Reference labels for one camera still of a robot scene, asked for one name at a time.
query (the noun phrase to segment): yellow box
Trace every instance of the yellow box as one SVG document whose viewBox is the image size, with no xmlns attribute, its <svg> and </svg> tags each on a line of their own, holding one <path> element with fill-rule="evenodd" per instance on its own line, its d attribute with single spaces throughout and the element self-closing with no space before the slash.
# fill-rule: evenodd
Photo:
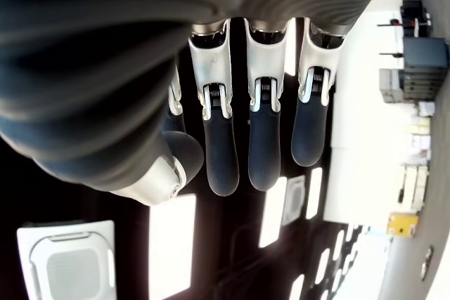
<svg viewBox="0 0 450 300">
<path fill-rule="evenodd" d="M 389 215 L 386 233 L 388 235 L 396 235 L 399 237 L 413 237 L 416 235 L 418 221 L 419 216 L 416 214 L 400 214 L 393 212 Z"/>
</svg>

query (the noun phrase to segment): black ceiling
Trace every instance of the black ceiling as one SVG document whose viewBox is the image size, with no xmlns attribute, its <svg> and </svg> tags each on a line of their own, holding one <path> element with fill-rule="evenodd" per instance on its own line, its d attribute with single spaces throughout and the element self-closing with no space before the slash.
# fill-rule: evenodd
<svg viewBox="0 0 450 300">
<path fill-rule="evenodd" d="M 297 21 L 301 29 L 302 20 Z M 245 29 L 242 19 L 231 22 L 231 59 L 233 72 L 233 113 L 240 183 L 230 197 L 216 196 L 209 188 L 205 167 L 182 191 L 198 197 L 195 221 L 192 285 L 175 299 L 289 299 L 293 281 L 305 274 L 302 299 L 320 299 L 330 289 L 336 270 L 342 267 L 352 248 L 345 243 L 336 262 L 329 259 L 322 283 L 314 278 L 322 251 L 333 250 L 339 230 L 347 226 L 321 220 L 330 166 L 330 129 L 333 100 L 330 101 L 326 146 L 319 163 L 302 168 L 290 154 L 290 139 L 296 109 L 298 82 L 285 77 L 281 97 L 281 175 L 306 175 L 323 168 L 319 212 L 312 220 L 304 217 L 284 227 L 280 239 L 264 249 L 258 248 L 259 229 L 264 208 L 264 193 L 254 189 L 247 175 L 250 126 L 247 86 Z M 189 49 L 179 56 L 184 118 L 187 132 L 205 144 L 201 106 L 197 99 Z M 84 219 L 115 222 L 116 273 L 118 299 L 148 298 L 148 208 L 109 193 L 72 185 L 45 174 L 34 162 L 21 157 L 3 141 L 0 144 L 3 221 L 0 298 L 26 299 L 25 285 L 15 232 L 24 222 L 68 221 Z"/>
</svg>

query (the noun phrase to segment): rectangular light panel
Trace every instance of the rectangular light panel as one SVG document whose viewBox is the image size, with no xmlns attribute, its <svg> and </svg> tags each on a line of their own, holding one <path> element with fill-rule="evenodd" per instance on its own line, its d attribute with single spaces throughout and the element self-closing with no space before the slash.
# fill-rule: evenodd
<svg viewBox="0 0 450 300">
<path fill-rule="evenodd" d="M 319 207 L 319 197 L 321 194 L 321 184 L 322 168 L 315 168 L 311 172 L 311 183 L 309 184 L 307 219 L 311 219 L 315 215 L 317 215 L 317 209 Z"/>
<path fill-rule="evenodd" d="M 300 300 L 300 295 L 302 295 L 303 282 L 303 274 L 295 279 L 294 283 L 292 284 L 292 289 L 290 290 L 289 300 Z"/>
<path fill-rule="evenodd" d="M 345 241 L 349 242 L 350 240 L 352 240 L 352 236 L 353 236 L 353 224 L 350 223 L 347 229 L 347 235 L 345 236 Z"/>
<path fill-rule="evenodd" d="M 295 76 L 295 66 L 297 65 L 296 60 L 296 44 L 297 44 L 297 30 L 295 27 L 295 18 L 289 20 L 288 23 L 288 31 L 286 32 L 288 35 L 286 38 L 286 55 L 284 60 L 284 72 L 291 76 Z"/>
<path fill-rule="evenodd" d="M 342 242 L 344 241 L 344 230 L 339 231 L 336 238 L 335 250 L 333 251 L 333 260 L 337 261 L 342 249 Z"/>
<path fill-rule="evenodd" d="M 191 286 L 195 195 L 150 208 L 149 293 L 163 300 Z"/>
<path fill-rule="evenodd" d="M 319 267 L 317 268 L 316 274 L 316 285 L 320 284 L 323 277 L 325 276 L 326 266 L 328 265 L 328 258 L 330 256 L 330 249 L 326 249 L 322 252 L 321 260 L 319 261 Z"/>
<path fill-rule="evenodd" d="M 341 269 L 337 270 L 336 275 L 335 275 L 335 280 L 333 281 L 333 287 L 331 288 L 332 292 L 336 292 L 338 290 L 341 275 L 342 275 L 342 270 Z"/>
<path fill-rule="evenodd" d="M 266 247 L 272 242 L 277 241 L 280 235 L 287 182 L 288 179 L 286 177 L 280 177 L 275 185 L 266 192 L 261 234 L 259 235 L 259 247 Z"/>
<path fill-rule="evenodd" d="M 346 275 L 347 274 L 347 272 L 349 271 L 349 267 L 350 267 L 350 254 L 348 254 L 345 257 L 344 267 L 342 268 L 342 275 Z"/>
<path fill-rule="evenodd" d="M 328 290 L 326 289 L 321 296 L 321 300 L 327 300 L 328 299 Z"/>
</svg>

